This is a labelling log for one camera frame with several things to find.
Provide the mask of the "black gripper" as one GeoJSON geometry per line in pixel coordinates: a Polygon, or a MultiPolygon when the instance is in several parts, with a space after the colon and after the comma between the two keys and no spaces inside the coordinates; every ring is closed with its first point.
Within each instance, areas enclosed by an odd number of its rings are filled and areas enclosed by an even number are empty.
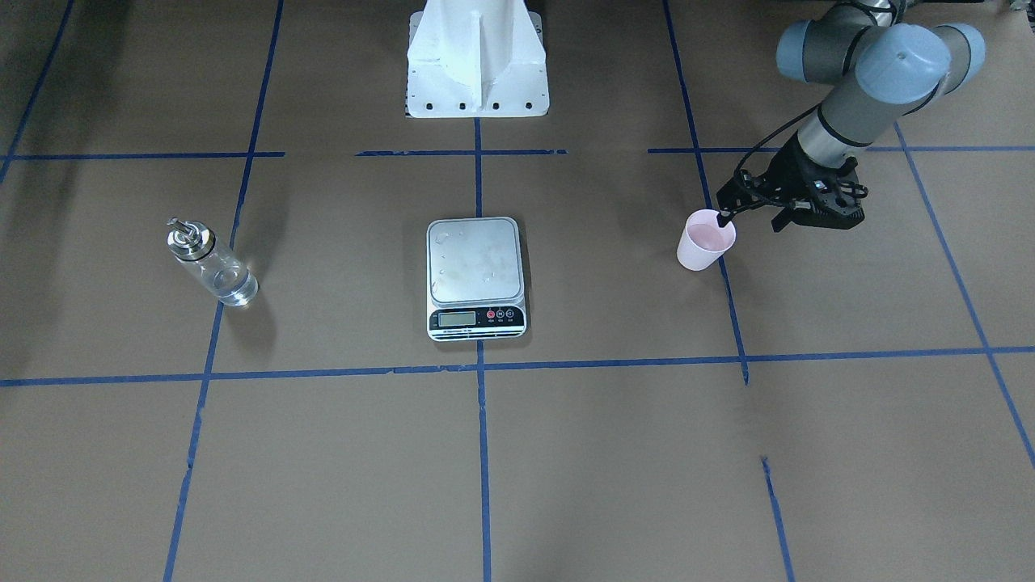
{"type": "Polygon", "coordinates": [[[743,155],[731,178],[716,194],[717,225],[724,227],[741,213],[773,207],[773,232],[790,225],[829,230],[850,230],[865,220],[862,200],[868,188],[858,181],[858,161],[849,156],[842,166],[828,168],[814,162],[791,137],[776,152],[764,173],[753,175],[744,163],[758,148],[743,155]]]}

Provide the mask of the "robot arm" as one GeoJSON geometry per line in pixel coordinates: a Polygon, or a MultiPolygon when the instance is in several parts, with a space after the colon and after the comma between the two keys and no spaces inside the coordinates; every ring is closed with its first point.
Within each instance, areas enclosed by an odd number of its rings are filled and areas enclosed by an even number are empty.
{"type": "Polygon", "coordinates": [[[777,209],[788,225],[849,230],[864,221],[868,188],[858,153],[901,116],[950,95],[986,62],[982,33],[968,23],[927,28],[903,22],[906,1],[839,1],[820,19],[788,26],[776,51],[783,77],[830,92],[788,122],[788,138],[764,173],[737,167],[715,196],[716,224],[741,213],[777,209]]]}

